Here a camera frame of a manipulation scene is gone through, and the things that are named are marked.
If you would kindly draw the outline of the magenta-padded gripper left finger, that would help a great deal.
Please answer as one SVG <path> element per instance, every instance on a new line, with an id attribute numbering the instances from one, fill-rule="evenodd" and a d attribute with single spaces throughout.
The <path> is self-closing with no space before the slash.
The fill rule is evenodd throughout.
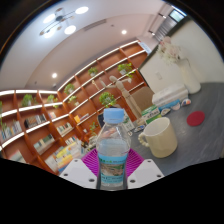
<path id="1" fill-rule="evenodd" d="M 99 174 L 99 161 L 95 149 L 81 159 L 73 159 L 60 174 L 60 177 L 78 186 L 96 189 Z"/>

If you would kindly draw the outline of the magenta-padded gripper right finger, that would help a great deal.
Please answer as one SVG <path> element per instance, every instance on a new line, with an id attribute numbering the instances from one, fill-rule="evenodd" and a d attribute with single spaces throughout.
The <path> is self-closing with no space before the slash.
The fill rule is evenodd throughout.
<path id="1" fill-rule="evenodd" d="M 126 177 L 127 188 L 135 189 L 161 179 L 163 173 L 152 159 L 143 159 L 131 149 L 126 162 Z"/>

